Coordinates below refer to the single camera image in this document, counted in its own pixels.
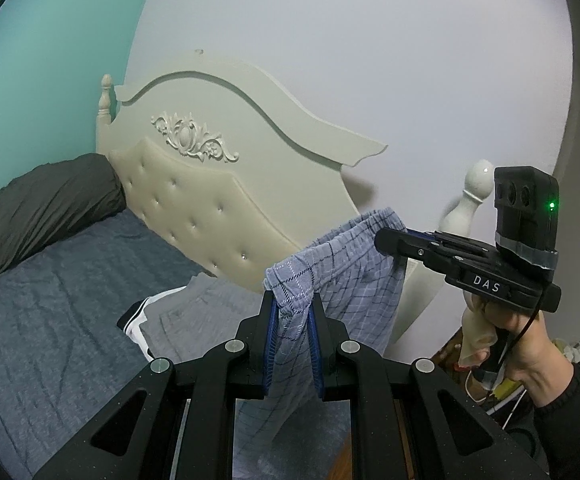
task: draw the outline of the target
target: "bed sheet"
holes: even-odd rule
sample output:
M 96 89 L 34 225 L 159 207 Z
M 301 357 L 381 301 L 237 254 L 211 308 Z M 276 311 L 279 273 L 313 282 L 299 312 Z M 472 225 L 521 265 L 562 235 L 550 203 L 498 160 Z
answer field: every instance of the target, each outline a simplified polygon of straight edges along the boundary
M 14 480 L 145 366 L 119 316 L 201 270 L 125 210 L 0 276 L 0 462 Z

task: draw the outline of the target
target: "metal screw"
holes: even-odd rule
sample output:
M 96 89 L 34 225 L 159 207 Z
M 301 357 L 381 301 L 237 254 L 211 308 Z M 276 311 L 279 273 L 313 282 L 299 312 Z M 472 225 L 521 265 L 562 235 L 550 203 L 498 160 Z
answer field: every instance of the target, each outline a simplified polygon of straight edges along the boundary
M 156 374 L 160 374 L 161 372 L 165 372 L 169 368 L 169 362 L 167 359 L 163 357 L 159 357 L 150 363 L 150 370 L 152 370 Z
M 231 339 L 225 344 L 225 349 L 232 353 L 241 352 L 244 348 L 246 344 L 240 339 Z
M 415 366 L 419 372 L 423 372 L 424 374 L 428 374 L 435 369 L 435 364 L 429 359 L 419 359 Z
M 361 345 L 359 345 L 356 341 L 343 341 L 341 343 L 341 349 L 346 354 L 354 354 L 361 349 Z

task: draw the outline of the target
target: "bedpost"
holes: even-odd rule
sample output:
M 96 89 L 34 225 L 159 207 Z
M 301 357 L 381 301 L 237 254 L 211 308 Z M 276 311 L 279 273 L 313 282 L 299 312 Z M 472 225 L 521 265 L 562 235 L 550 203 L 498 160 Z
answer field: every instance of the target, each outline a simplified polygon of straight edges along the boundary
M 99 111 L 97 112 L 97 153 L 101 153 L 100 136 L 112 122 L 110 116 L 110 89 L 112 88 L 112 76 L 105 74 L 101 80 L 101 97 L 99 98 Z
M 474 213 L 493 189 L 494 167 L 487 160 L 480 160 L 466 174 L 462 196 L 456 207 L 441 220 L 438 230 L 468 237 Z M 416 267 L 404 283 L 397 318 L 384 354 L 388 359 L 398 357 L 391 351 L 391 346 L 415 322 L 444 283 L 444 275 L 426 269 L 419 262 L 408 262 L 408 265 L 412 264 Z

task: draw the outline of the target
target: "person's arm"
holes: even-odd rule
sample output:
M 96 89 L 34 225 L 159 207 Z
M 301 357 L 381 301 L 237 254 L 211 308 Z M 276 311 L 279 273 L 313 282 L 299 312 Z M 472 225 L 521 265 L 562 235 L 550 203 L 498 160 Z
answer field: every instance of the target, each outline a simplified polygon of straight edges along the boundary
M 494 325 L 518 334 L 527 316 L 488 304 L 484 314 Z M 487 357 L 487 351 L 478 356 Z M 542 313 L 516 344 L 505 374 L 520 381 L 534 401 L 535 427 L 554 479 L 580 478 L 580 364 L 572 365 L 552 344 Z

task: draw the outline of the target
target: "camera lens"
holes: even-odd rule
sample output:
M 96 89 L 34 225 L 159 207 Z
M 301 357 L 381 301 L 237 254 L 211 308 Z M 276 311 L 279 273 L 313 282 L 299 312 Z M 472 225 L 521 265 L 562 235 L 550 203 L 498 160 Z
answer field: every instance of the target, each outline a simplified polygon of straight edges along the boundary
M 521 189 L 521 202 L 525 207 L 530 205 L 530 189 L 527 186 Z
M 510 182 L 510 186 L 507 188 L 507 199 L 512 205 L 516 202 L 516 186 L 513 182 Z

